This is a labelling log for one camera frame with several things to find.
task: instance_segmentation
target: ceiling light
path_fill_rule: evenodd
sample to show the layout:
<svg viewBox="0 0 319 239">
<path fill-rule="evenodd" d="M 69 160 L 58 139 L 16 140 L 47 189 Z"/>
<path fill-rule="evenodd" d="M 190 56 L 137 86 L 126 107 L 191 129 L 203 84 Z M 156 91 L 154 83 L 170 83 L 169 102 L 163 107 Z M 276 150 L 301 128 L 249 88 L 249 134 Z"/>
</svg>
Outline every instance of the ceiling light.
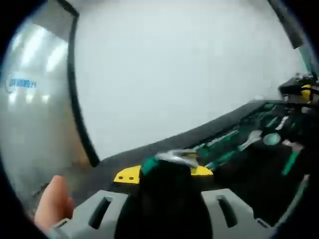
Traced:
<svg viewBox="0 0 319 239">
<path fill-rule="evenodd" d="M 43 27 L 39 27 L 33 35 L 31 35 L 30 39 L 27 41 L 24 52 L 22 55 L 22 65 L 27 65 L 32 58 L 35 56 L 37 50 L 40 48 L 41 43 L 43 41 L 43 37 L 46 33 L 46 30 Z"/>
<path fill-rule="evenodd" d="M 12 42 L 12 51 L 14 51 L 20 45 L 21 40 L 22 40 L 22 34 L 19 33 L 18 35 L 15 36 Z"/>
<path fill-rule="evenodd" d="M 50 95 L 43 95 L 42 96 L 42 101 L 46 104 L 46 103 L 48 103 L 49 98 L 50 98 Z"/>
<path fill-rule="evenodd" d="M 68 44 L 66 42 L 63 42 L 52 51 L 46 64 L 47 72 L 52 71 L 56 67 L 56 65 L 62 60 L 63 56 L 67 52 L 67 47 Z"/>
<path fill-rule="evenodd" d="M 25 97 L 25 100 L 27 103 L 31 103 L 32 99 L 33 99 L 33 95 L 31 95 L 31 94 L 27 94 Z"/>
<path fill-rule="evenodd" d="M 13 92 L 9 95 L 9 103 L 13 104 L 16 99 L 16 92 Z"/>
</svg>

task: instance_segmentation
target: white wall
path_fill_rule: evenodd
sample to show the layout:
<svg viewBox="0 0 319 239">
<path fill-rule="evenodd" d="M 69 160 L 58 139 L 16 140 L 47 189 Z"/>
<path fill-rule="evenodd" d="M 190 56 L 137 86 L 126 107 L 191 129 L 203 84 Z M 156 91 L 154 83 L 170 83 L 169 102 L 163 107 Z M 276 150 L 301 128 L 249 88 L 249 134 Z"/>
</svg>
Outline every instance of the white wall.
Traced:
<svg viewBox="0 0 319 239">
<path fill-rule="evenodd" d="M 100 159 L 182 133 L 305 66 L 266 0 L 113 0 L 80 12 L 79 103 Z"/>
</svg>

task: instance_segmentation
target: gray plastic part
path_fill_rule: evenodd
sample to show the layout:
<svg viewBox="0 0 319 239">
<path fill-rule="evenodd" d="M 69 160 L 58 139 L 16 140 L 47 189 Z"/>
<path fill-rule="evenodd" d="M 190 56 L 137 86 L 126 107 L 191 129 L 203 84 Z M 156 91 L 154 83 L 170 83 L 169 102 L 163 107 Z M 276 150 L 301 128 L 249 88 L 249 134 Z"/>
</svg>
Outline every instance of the gray plastic part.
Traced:
<svg viewBox="0 0 319 239">
<path fill-rule="evenodd" d="M 265 239 L 272 234 L 273 228 L 261 219 L 254 219 L 254 212 L 243 200 L 229 189 L 202 192 L 207 206 L 214 239 Z M 228 227 L 218 199 L 229 202 L 237 224 Z"/>
<path fill-rule="evenodd" d="M 229 189 L 202 192 L 207 206 L 214 239 L 265 239 L 269 238 L 274 229 L 261 219 L 254 219 L 254 212 L 244 201 Z M 89 221 L 106 198 L 111 202 L 102 218 L 98 229 L 89 225 Z M 128 195 L 99 191 L 77 207 L 71 220 L 64 219 L 56 224 L 50 232 L 55 239 L 113 239 L 116 224 Z M 237 224 L 228 227 L 218 200 L 226 200 L 237 219 Z"/>
<path fill-rule="evenodd" d="M 116 224 L 128 195 L 100 190 L 78 206 L 71 220 L 64 219 L 50 232 L 51 238 L 57 239 L 113 239 Z M 106 198 L 111 202 L 102 218 L 98 229 L 89 225 L 89 221 L 100 202 Z"/>
</svg>

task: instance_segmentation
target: finger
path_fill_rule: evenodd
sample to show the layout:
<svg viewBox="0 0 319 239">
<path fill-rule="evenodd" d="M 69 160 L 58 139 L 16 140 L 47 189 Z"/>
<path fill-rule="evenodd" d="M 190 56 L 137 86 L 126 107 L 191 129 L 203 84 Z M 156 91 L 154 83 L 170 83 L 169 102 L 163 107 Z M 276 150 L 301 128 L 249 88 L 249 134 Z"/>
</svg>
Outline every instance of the finger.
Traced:
<svg viewBox="0 0 319 239">
<path fill-rule="evenodd" d="M 65 217 L 71 219 L 74 211 L 74 200 L 72 198 L 68 198 L 66 207 L 65 207 Z"/>
<path fill-rule="evenodd" d="M 67 200 L 67 188 L 63 177 L 54 176 L 42 194 L 34 222 L 43 230 L 49 230 L 65 218 Z"/>
</svg>

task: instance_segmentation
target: yellow part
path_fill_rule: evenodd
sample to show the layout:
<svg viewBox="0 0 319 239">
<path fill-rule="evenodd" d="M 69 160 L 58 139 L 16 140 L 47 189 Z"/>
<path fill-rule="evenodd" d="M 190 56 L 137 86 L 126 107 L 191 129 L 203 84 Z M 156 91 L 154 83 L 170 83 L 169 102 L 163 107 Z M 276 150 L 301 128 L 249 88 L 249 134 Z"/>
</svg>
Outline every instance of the yellow part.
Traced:
<svg viewBox="0 0 319 239">
<path fill-rule="evenodd" d="M 115 176 L 114 182 L 139 184 L 140 169 L 141 169 L 140 165 L 135 167 L 125 168 Z M 192 176 L 213 175 L 212 171 L 210 171 L 208 168 L 205 168 L 203 166 L 198 166 L 197 168 L 191 168 L 190 172 Z"/>
<path fill-rule="evenodd" d="M 139 165 L 139 166 L 123 169 L 121 172 L 119 172 L 115 176 L 114 182 L 139 184 L 140 168 L 141 166 Z"/>
<path fill-rule="evenodd" d="M 311 88 L 311 85 L 304 85 L 302 88 Z M 301 91 L 301 94 L 307 102 L 310 101 L 310 90 Z"/>
<path fill-rule="evenodd" d="M 191 172 L 192 176 L 213 175 L 212 171 L 210 171 L 208 168 L 205 168 L 203 166 L 198 166 L 197 168 L 191 168 L 190 172 Z"/>
</svg>

